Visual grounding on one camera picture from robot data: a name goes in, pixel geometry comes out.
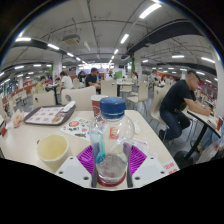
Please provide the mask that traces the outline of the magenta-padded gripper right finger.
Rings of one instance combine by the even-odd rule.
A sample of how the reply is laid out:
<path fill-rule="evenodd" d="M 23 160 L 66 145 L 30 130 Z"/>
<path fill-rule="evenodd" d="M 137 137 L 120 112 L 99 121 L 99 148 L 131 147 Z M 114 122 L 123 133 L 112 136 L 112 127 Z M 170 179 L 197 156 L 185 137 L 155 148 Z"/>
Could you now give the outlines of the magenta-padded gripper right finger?
<path fill-rule="evenodd" d="M 168 175 L 154 156 L 146 156 L 136 146 L 131 149 L 127 168 L 127 186 L 140 188 Z"/>

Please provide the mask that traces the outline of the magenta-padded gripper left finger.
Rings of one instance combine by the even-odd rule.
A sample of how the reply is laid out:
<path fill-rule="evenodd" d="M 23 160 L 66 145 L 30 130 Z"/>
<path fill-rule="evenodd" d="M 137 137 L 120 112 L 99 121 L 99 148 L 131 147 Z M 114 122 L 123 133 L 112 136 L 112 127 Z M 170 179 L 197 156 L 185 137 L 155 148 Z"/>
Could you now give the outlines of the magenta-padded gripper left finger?
<path fill-rule="evenodd" d="M 97 185 L 97 173 L 92 147 L 86 147 L 77 156 L 69 156 L 56 175 L 84 188 L 95 188 Z"/>

